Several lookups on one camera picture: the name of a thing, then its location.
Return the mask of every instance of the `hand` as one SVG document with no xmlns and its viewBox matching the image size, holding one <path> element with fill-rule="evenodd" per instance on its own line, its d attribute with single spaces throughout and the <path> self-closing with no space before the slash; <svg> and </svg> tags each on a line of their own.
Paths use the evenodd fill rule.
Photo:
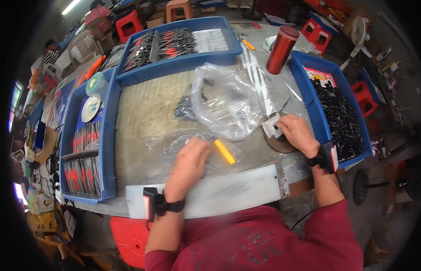
<svg viewBox="0 0 421 271">
<path fill-rule="evenodd" d="M 183 200 L 202 177 L 211 146 L 208 141 L 192 137 L 179 151 L 173 172 L 164 188 L 165 199 L 168 203 Z"/>
<path fill-rule="evenodd" d="M 299 149 L 307 158 L 314 158 L 320 144 L 310 133 L 305 119 L 293 114 L 282 116 L 275 124 L 281 129 L 292 146 Z"/>
</svg>

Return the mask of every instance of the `red t-shirt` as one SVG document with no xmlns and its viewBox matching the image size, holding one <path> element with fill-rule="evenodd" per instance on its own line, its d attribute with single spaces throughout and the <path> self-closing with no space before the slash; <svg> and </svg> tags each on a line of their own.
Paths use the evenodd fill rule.
<svg viewBox="0 0 421 271">
<path fill-rule="evenodd" d="M 347 202 L 314 211 L 305 238 L 291 232 L 269 206 L 185 221 L 179 255 L 151 251 L 152 270 L 362 270 L 363 252 L 349 221 Z"/>
<path fill-rule="evenodd" d="M 87 17 L 85 18 L 85 24 L 88 25 L 91 21 L 93 21 L 94 19 L 97 19 L 99 17 L 107 17 L 111 14 L 111 11 L 105 7 L 100 7 L 100 8 L 95 8 L 92 9 L 90 14 L 87 15 Z M 98 23 L 98 27 L 99 29 L 102 31 L 102 33 L 106 33 L 109 28 L 108 26 L 106 26 L 103 22 L 99 22 Z"/>
</svg>

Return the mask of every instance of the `white plate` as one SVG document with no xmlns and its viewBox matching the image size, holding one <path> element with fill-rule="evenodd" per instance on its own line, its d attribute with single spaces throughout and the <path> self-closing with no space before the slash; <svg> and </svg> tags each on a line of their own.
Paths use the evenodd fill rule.
<svg viewBox="0 0 421 271">
<path fill-rule="evenodd" d="M 81 119 L 83 122 L 91 121 L 99 111 L 101 101 L 96 97 L 90 97 L 85 102 L 83 110 L 81 111 Z"/>
</svg>

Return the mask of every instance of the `person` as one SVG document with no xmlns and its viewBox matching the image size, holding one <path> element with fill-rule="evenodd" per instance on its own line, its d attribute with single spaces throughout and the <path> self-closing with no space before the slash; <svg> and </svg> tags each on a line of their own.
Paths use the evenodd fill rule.
<svg viewBox="0 0 421 271">
<path fill-rule="evenodd" d="M 317 155 L 320 144 L 304 119 L 287 114 L 277 126 L 307 158 Z M 201 178 L 210 149 L 209 142 L 194 137 L 180 150 L 164 188 L 167 203 L 184 199 Z M 305 223 L 305 238 L 290 231 L 270 206 L 186 222 L 183 212 L 167 211 L 151 225 L 145 269 L 362 270 L 363 252 L 336 177 L 319 165 L 312 173 L 319 209 Z"/>
<path fill-rule="evenodd" d="M 100 17 L 104 17 L 105 19 L 107 19 L 107 21 L 110 24 L 114 23 L 114 21 L 116 20 L 116 15 L 113 12 L 111 12 L 109 9 L 102 7 L 102 5 L 103 3 L 101 0 L 95 0 L 91 3 L 90 14 L 88 14 L 87 17 L 85 17 L 85 25 L 88 25 L 94 19 L 97 19 Z M 103 22 L 99 22 L 98 27 L 104 34 L 109 31 L 109 27 Z"/>
<path fill-rule="evenodd" d="M 58 50 L 57 50 L 57 44 L 53 39 L 49 39 L 45 43 L 45 57 L 43 58 L 43 65 L 46 64 L 55 64 L 58 58 Z M 55 69 L 52 67 L 49 67 L 49 69 L 53 72 L 55 72 Z"/>
</svg>

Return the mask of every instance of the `window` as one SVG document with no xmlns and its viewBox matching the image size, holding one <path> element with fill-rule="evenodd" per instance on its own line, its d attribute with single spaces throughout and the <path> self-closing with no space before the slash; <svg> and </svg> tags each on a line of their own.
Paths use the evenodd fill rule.
<svg viewBox="0 0 421 271">
<path fill-rule="evenodd" d="M 13 118 L 15 116 L 15 110 L 22 94 L 22 89 L 23 85 L 19 81 L 16 81 L 15 86 L 13 87 L 12 104 L 10 106 L 9 131 L 12 130 Z"/>
</svg>

